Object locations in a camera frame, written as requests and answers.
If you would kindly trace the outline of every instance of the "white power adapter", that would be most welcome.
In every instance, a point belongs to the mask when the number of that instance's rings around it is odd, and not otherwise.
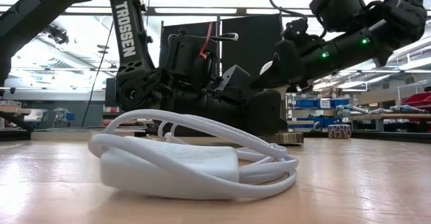
[[[119,137],[114,129],[135,118],[174,123],[166,142]],[[187,145],[174,136],[177,125],[215,135],[247,148]],[[269,144],[225,124],[161,110],[136,110],[112,121],[104,134],[92,137],[89,150],[100,158],[102,182],[121,190],[151,196],[216,200],[265,198],[289,188],[298,160],[284,147]],[[239,167],[238,159],[255,161]],[[281,179],[268,185],[257,185]]]

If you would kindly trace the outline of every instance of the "white cable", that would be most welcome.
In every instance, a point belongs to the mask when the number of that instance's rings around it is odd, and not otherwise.
[[[199,130],[216,137],[227,139],[239,145],[247,147],[240,149],[238,156],[252,159],[257,163],[243,166],[239,169],[240,183],[231,182],[223,178],[215,177],[203,172],[198,172],[193,168],[177,162],[160,152],[155,151],[145,144],[140,144],[131,139],[113,135],[114,130],[122,122],[136,118],[149,118],[161,120],[164,126],[167,122],[174,125],[182,125],[188,128]],[[142,139],[144,142],[152,142],[149,139]],[[113,120],[105,129],[104,134],[92,137],[89,142],[89,150],[97,157],[101,157],[109,148],[116,148],[159,167],[160,169],[173,173],[181,173],[191,182],[202,184],[208,188],[213,188],[236,198],[266,198],[283,192],[288,189],[296,180],[296,167],[298,160],[288,156],[287,149],[276,144],[269,144],[249,133],[243,132],[225,124],[198,117],[181,115],[173,112],[161,110],[135,110],[122,114]],[[263,186],[250,185],[272,181],[289,174],[289,177],[274,184]]]

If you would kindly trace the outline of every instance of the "ceiling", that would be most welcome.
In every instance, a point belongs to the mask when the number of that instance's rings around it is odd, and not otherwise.
[[[17,0],[0,0],[0,5],[12,5]],[[271,7],[268,0],[142,0],[149,6],[157,7]],[[307,8],[311,0],[274,0],[275,3],[283,7],[291,8]],[[425,0],[424,5],[431,8],[431,0]],[[75,7],[97,6],[109,7],[107,0],[93,0],[86,3],[74,5]],[[283,24],[286,24],[294,18],[283,17]],[[150,54],[155,64],[158,62],[160,30],[161,23],[164,25],[187,24],[196,22],[216,21],[216,16],[149,16],[146,17],[145,25],[147,32],[154,39],[154,43],[149,45]],[[12,60],[13,68],[46,68],[58,69],[55,71],[41,70],[16,70],[12,69],[11,78],[20,78],[20,85],[12,86],[41,86],[43,87],[91,87],[91,84],[96,76],[94,71],[68,71],[70,69],[89,69],[97,68],[102,60],[100,53],[101,46],[106,44],[108,39],[112,17],[110,16],[95,16],[95,15],[62,15],[59,16],[52,25],[58,26],[63,30],[67,30],[69,36],[69,44],[58,45],[47,36],[38,36],[19,51]],[[314,18],[309,19],[309,34],[320,34],[322,32],[321,25]],[[326,40],[336,37],[338,34],[330,33],[325,36]],[[404,67],[404,69],[423,69],[431,63],[429,60],[429,46],[423,46],[424,43],[431,41],[431,30],[427,30],[422,38],[422,41],[415,43],[414,48],[418,48],[410,52],[409,56],[405,51],[408,48],[398,50],[387,67],[384,70],[394,71]],[[110,35],[109,49],[104,56],[102,68],[109,69],[116,66],[119,61],[119,53],[117,50],[117,42],[115,33]],[[372,61],[364,62],[360,65],[352,67],[350,70],[371,70],[374,69]],[[98,76],[96,85],[104,87],[104,80],[107,77],[113,77],[115,72],[103,71]],[[388,80],[392,73],[357,73],[354,71],[344,71],[335,76],[324,78],[322,81],[317,81],[325,87],[337,87],[344,83],[350,82],[365,82],[375,79],[373,83]],[[363,84],[350,83],[347,86],[353,88],[363,87]]]

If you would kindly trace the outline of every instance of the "red wire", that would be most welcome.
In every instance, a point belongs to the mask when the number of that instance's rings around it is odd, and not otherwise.
[[[209,26],[208,26],[208,33],[207,33],[207,38],[205,39],[205,44],[202,46],[201,51],[199,52],[199,55],[201,55],[201,57],[203,57],[204,59],[207,59],[207,55],[205,53],[203,53],[205,51],[205,49],[207,49],[208,44],[209,44],[209,37],[211,36],[211,31],[213,30],[213,23],[210,22]]]

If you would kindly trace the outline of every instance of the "cylindrical container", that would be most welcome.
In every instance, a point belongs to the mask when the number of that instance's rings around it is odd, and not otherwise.
[[[349,139],[352,129],[347,124],[332,124],[328,126],[328,136],[330,139]]]

